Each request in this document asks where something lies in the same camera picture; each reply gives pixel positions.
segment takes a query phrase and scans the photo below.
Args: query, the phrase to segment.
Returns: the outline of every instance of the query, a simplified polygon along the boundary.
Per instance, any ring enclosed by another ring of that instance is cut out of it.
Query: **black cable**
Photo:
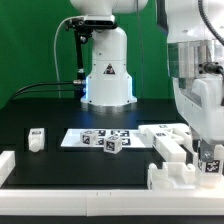
[[[218,63],[208,62],[204,65],[204,71],[209,74],[221,74],[223,75],[223,67]]]
[[[138,28],[139,28],[139,41],[141,47],[141,99],[144,97],[144,89],[145,89],[145,71],[144,71],[144,46],[143,46],[143,37],[142,37],[142,26],[141,26],[141,17],[139,12],[139,0],[137,0],[137,17],[138,17]]]
[[[27,93],[45,93],[45,92],[74,92],[74,89],[53,89],[53,90],[28,90],[28,91],[23,91],[20,93],[17,93],[15,95],[13,95],[13,97],[10,98],[9,101],[13,101],[16,97],[23,95],[23,94],[27,94]]]
[[[82,60],[82,44],[80,41],[80,36],[79,32],[77,30],[74,31],[74,36],[75,36],[75,44],[76,44],[76,58],[77,58],[77,65],[78,65],[78,70],[83,68],[83,60]]]
[[[35,87],[39,87],[39,86],[62,86],[62,85],[73,85],[72,81],[68,81],[68,82],[41,82],[41,83],[35,83],[29,86],[25,86],[21,89],[19,89],[18,91],[16,91],[10,98],[8,101],[13,100],[16,96],[23,94],[23,92],[25,92],[28,89],[31,88],[35,88]]]
[[[201,18],[204,21],[207,28],[215,36],[215,38],[224,46],[224,39],[217,33],[217,31],[214,29],[214,27],[212,26],[208,17],[205,14],[203,0],[198,0],[198,9],[199,9]]]

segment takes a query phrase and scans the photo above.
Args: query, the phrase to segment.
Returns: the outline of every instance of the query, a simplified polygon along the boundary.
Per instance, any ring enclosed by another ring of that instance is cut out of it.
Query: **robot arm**
[[[210,163],[223,164],[216,148],[224,150],[224,48],[201,18],[199,6],[202,3],[200,0],[167,0],[165,9],[169,73],[173,78],[176,106],[200,139],[198,164],[203,175],[211,178],[208,181],[211,184],[215,182],[212,178],[216,178],[218,172],[222,174],[222,170],[213,172],[212,177],[206,173],[206,167]],[[222,39],[224,2],[204,1],[204,9]]]
[[[141,10],[148,0],[70,1],[83,14],[83,19],[70,24],[78,32],[76,42],[93,39],[92,71],[86,78],[82,106],[99,112],[132,108],[137,99],[132,95],[132,78],[127,72],[127,36],[112,14]]]
[[[131,13],[143,9],[148,0],[70,0],[72,5],[84,15],[111,15],[113,13]]]

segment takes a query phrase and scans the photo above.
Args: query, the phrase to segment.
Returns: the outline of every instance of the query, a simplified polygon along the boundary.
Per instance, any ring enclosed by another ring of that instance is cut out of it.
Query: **apriltag cube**
[[[96,131],[85,131],[80,133],[80,142],[84,145],[93,146],[98,143],[98,133]]]
[[[122,149],[122,138],[119,135],[111,135],[104,140],[104,152],[117,154]]]

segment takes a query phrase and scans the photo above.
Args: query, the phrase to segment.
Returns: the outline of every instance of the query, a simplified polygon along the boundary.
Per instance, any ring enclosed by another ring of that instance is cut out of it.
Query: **green backdrop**
[[[173,98],[167,75],[166,36],[156,27],[155,3],[140,13],[144,48],[144,98]],[[60,22],[79,15],[69,0],[0,1],[0,107],[17,89],[36,82],[56,81],[53,41]],[[116,15],[128,36],[128,72],[133,76],[134,95],[141,97],[141,44],[136,14]],[[58,38],[61,80],[76,79],[73,32],[61,30]],[[86,73],[91,71],[91,41],[83,46]],[[57,97],[57,94],[32,96]]]

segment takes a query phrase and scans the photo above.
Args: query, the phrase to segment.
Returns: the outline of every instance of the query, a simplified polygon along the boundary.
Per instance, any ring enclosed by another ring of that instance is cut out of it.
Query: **warning label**
[[[113,69],[113,66],[111,64],[109,64],[103,74],[106,74],[106,75],[115,75],[115,71]]]

